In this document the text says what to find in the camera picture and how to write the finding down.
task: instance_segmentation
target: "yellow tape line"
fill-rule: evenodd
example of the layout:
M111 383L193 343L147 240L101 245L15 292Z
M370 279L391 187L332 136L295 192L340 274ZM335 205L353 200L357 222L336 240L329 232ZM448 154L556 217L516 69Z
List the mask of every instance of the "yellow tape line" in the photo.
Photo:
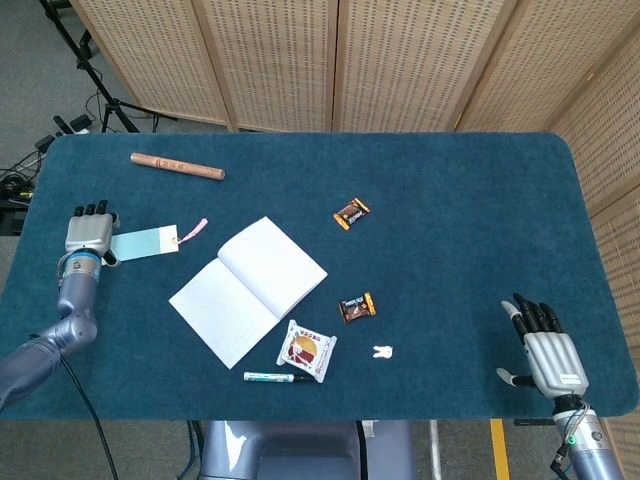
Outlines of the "yellow tape line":
M493 460L496 464L496 480L509 480L509 462L507 460L507 446L504 443L502 420L492 418L490 424Z

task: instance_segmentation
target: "woven panel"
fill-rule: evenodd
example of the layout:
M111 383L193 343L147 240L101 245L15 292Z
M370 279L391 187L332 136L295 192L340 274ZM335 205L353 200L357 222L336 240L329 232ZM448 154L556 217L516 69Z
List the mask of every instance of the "woven panel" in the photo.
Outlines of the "woven panel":
M349 0L334 130L443 130L502 1Z
M638 0L531 0L463 116L463 130L539 130L607 50Z
M195 1L239 127L325 129L331 0Z
M609 418L607 424L627 480L640 478L640 408L624 417Z
M188 0L75 0L141 106L224 123L225 111Z
M640 33L556 123L554 131L571 147L590 208L630 177L640 176Z
M593 231L629 347L640 346L640 192L593 219Z

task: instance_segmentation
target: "gray carpet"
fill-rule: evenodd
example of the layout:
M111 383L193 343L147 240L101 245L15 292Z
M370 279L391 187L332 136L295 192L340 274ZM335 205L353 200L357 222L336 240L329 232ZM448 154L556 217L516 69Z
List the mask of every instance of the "gray carpet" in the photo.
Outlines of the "gray carpet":
M83 26L78 18L70 10L63 12L62 18L73 37L79 39ZM61 115L70 121L84 113L85 100L95 92L95 87L84 72L76 70L71 51L37 2L0 2L0 32L2 168L31 152L34 142L57 130L51 119L53 115ZM99 52L96 51L92 63L103 73L104 83L112 95L129 100ZM89 108L97 115L95 100ZM151 130L150 119L135 119L134 122L143 131ZM111 126L122 130L122 125L115 119ZM99 126L94 124L92 130L98 131ZM158 129L160 132L224 130L186 120L162 120ZM0 291L16 245L16 238L0 237ZM69 394L75 395L75 392L70 390ZM487 421L443 421L439 425L445 479L495 478ZM187 461L184 422L105 421L104 428L123 480L172 479ZM512 478L553 478L548 465L557 448L555 431L509 425L505 428ZM431 478L428 430L427 422L414 424L416 468L418 478L424 480ZM194 478L195 474L192 471L189 478ZM0 420L0 480L23 478L110 478L93 423Z

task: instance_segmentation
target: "gray metal base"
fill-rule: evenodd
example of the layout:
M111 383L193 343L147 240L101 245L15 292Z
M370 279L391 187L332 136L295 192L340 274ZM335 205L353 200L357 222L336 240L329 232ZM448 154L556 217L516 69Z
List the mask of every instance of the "gray metal base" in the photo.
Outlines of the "gray metal base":
M380 421L367 438L370 480L415 480L408 421ZM355 422L209 423L200 480L360 478Z

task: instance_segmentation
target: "light blue tag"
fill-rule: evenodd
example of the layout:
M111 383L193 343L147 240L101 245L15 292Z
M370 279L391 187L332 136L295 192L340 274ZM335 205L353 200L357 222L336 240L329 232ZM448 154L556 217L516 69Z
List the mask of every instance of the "light blue tag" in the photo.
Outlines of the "light blue tag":
M178 251L175 225L114 235L111 250L121 262Z

